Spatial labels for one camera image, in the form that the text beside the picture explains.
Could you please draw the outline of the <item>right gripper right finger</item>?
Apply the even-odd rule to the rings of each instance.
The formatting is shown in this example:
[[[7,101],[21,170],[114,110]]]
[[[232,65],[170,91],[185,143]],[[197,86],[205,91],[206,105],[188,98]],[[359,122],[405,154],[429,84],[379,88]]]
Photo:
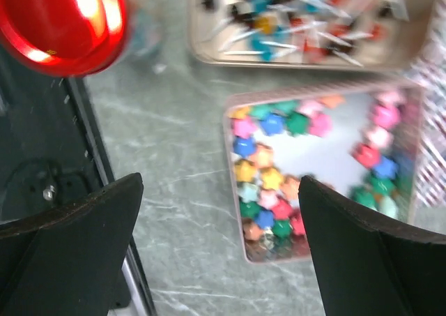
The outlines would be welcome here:
[[[445,314],[445,235],[310,176],[301,179],[299,202],[326,315]]]

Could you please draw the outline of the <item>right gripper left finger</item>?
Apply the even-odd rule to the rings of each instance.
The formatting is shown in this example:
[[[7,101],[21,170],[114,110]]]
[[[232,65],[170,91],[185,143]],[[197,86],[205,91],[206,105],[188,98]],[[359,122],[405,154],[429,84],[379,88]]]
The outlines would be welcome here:
[[[59,208],[1,225],[2,315],[106,315],[143,193],[129,174]]]

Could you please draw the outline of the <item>tin of pastel star candies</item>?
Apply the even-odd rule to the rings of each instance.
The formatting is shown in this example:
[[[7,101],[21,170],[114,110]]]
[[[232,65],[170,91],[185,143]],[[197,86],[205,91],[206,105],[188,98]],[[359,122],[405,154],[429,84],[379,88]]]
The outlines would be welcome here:
[[[409,80],[230,97],[224,138],[247,261],[309,258],[298,195],[303,176],[412,223],[423,99],[423,88]]]

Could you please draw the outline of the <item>red jar lid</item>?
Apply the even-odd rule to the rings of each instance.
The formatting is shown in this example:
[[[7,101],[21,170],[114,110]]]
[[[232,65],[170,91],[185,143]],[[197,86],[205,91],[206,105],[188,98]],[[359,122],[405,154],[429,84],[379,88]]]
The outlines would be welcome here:
[[[100,72],[128,37],[127,0],[1,0],[1,45],[53,76]]]

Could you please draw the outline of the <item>tin of lollipops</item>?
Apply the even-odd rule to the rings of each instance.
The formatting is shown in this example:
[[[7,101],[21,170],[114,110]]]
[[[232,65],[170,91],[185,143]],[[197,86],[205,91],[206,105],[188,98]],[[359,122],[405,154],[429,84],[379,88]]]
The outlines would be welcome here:
[[[188,0],[205,63],[386,73],[422,51],[440,0]]]

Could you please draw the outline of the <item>clear glass jar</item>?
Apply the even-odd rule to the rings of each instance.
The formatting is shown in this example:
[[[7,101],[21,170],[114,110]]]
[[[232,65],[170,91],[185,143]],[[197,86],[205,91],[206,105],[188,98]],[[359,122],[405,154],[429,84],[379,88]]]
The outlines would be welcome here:
[[[162,0],[126,1],[128,32],[118,61],[150,61],[163,41]]]

